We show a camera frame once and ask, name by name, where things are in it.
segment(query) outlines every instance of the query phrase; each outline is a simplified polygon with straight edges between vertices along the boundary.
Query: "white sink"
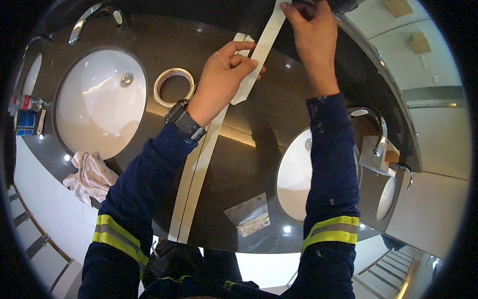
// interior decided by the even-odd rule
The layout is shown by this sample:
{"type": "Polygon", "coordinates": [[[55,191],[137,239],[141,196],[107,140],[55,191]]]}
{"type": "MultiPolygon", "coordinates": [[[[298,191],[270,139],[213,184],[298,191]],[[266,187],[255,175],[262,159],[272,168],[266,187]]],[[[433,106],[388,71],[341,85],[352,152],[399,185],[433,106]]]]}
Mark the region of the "white sink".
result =
{"type": "Polygon", "coordinates": [[[146,79],[126,53],[100,50],[66,76],[56,104],[56,126],[72,151],[117,155],[138,129],[146,105],[146,79]]]}
{"type": "Polygon", "coordinates": [[[396,182],[395,178],[388,179],[383,188],[382,196],[380,197],[379,207],[377,208],[377,220],[382,221],[390,211],[393,203],[393,196],[395,195],[396,182]]]}
{"type": "Polygon", "coordinates": [[[22,94],[31,96],[33,88],[35,87],[36,78],[38,77],[38,72],[40,71],[40,66],[42,65],[42,54],[38,54],[33,60],[30,69],[28,70],[27,77],[25,79],[25,84],[23,85],[22,94]]]}
{"type": "MultiPolygon", "coordinates": [[[[305,203],[310,190],[312,162],[307,149],[312,142],[310,129],[300,133],[285,151],[277,173],[277,197],[284,211],[292,218],[304,221],[305,203]]],[[[358,175],[358,151],[354,149],[358,175]]]]}

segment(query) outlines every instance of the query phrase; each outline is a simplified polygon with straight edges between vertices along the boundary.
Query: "red label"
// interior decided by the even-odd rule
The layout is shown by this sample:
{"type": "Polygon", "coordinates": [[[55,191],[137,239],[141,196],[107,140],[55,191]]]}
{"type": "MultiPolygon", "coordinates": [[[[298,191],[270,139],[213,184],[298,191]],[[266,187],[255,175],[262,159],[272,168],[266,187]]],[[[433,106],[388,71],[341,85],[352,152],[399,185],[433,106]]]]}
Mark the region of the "red label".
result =
{"type": "Polygon", "coordinates": [[[25,101],[23,101],[22,110],[27,110],[29,104],[30,104],[30,96],[25,95],[25,101]]]}

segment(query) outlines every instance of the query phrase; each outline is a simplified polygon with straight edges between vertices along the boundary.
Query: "tape roll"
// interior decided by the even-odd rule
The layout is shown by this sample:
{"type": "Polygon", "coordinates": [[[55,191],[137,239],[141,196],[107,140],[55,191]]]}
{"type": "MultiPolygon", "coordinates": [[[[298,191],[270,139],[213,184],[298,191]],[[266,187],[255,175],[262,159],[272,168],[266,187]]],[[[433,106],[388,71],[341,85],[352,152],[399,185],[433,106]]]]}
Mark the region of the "tape roll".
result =
{"type": "Polygon", "coordinates": [[[166,103],[165,101],[163,101],[161,99],[161,97],[159,96],[159,90],[161,89],[161,85],[163,85],[163,83],[166,81],[166,79],[170,78],[172,76],[182,76],[189,81],[189,92],[187,93],[187,96],[185,97],[185,99],[188,99],[188,100],[191,99],[191,97],[193,96],[193,93],[194,93],[194,79],[193,79],[193,76],[188,71],[186,71],[183,68],[179,68],[179,67],[170,68],[170,69],[164,71],[156,79],[156,82],[154,83],[153,92],[154,92],[154,99],[156,100],[156,102],[160,103],[161,105],[163,105],[166,108],[171,108],[176,103],[166,103]]]}

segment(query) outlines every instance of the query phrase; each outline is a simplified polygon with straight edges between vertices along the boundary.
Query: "yellow reflective band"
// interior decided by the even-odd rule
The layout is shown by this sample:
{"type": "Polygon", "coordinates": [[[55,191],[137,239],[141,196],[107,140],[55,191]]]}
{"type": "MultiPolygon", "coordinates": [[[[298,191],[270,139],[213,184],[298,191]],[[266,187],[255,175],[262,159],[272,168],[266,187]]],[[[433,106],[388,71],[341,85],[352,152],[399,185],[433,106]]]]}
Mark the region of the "yellow reflective band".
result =
{"type": "Polygon", "coordinates": [[[141,250],[136,251],[133,247],[126,245],[124,242],[116,239],[109,233],[93,233],[92,242],[106,243],[110,246],[120,249],[122,252],[134,258],[140,265],[140,269],[143,270],[148,263],[148,257],[143,254],[141,250]]]}
{"type": "Polygon", "coordinates": [[[176,279],[174,279],[174,278],[172,278],[172,277],[169,277],[169,276],[167,276],[167,277],[161,277],[161,278],[158,278],[158,279],[161,279],[161,280],[169,279],[169,280],[172,280],[172,281],[174,281],[174,282],[183,282],[183,279],[185,279],[186,277],[191,277],[191,278],[193,278],[193,277],[190,276],[190,275],[183,275],[183,276],[181,276],[178,280],[176,280],[176,279]]]}
{"type": "Polygon", "coordinates": [[[222,287],[225,288],[226,290],[230,291],[232,289],[232,286],[237,285],[237,284],[238,284],[237,282],[226,280],[226,282],[224,283],[224,285],[222,287]]]}
{"type": "Polygon", "coordinates": [[[317,242],[324,242],[324,241],[338,241],[338,242],[345,242],[349,244],[356,244],[357,243],[357,234],[350,233],[347,231],[352,231],[357,229],[359,225],[359,218],[358,217],[350,217],[350,216],[339,216],[332,219],[327,219],[322,222],[318,222],[314,224],[312,229],[309,232],[309,235],[304,240],[302,244],[302,253],[304,254],[305,249],[307,246],[312,245],[317,242]],[[334,224],[346,224],[350,226],[350,229],[346,229],[344,225],[337,226],[334,224]],[[337,227],[343,227],[344,230],[332,230],[337,227]]]}
{"type": "Polygon", "coordinates": [[[149,258],[141,251],[141,243],[109,215],[99,215],[92,242],[106,243],[115,247],[138,262],[140,278],[149,258]]]}
{"type": "Polygon", "coordinates": [[[138,248],[141,248],[140,241],[136,239],[135,237],[133,237],[132,234],[130,234],[127,230],[122,228],[119,224],[117,224],[116,221],[114,221],[111,216],[98,215],[98,218],[96,219],[96,225],[102,225],[102,224],[107,224],[109,227],[114,229],[117,233],[119,233],[120,235],[123,235],[126,239],[133,242],[138,248]]]}

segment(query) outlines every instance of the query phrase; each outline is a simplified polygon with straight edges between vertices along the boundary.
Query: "rag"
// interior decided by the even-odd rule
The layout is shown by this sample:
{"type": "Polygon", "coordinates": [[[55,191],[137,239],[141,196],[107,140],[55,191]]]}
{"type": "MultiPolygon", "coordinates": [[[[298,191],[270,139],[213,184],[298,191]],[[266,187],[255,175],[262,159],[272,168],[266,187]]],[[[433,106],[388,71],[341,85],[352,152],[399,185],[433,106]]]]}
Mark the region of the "rag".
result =
{"type": "Polygon", "coordinates": [[[70,187],[70,191],[89,206],[91,206],[90,196],[103,202],[109,187],[116,183],[118,175],[106,166],[99,152],[90,154],[78,151],[71,159],[71,163],[78,168],[78,172],[68,175],[63,180],[63,185],[70,187]]]}

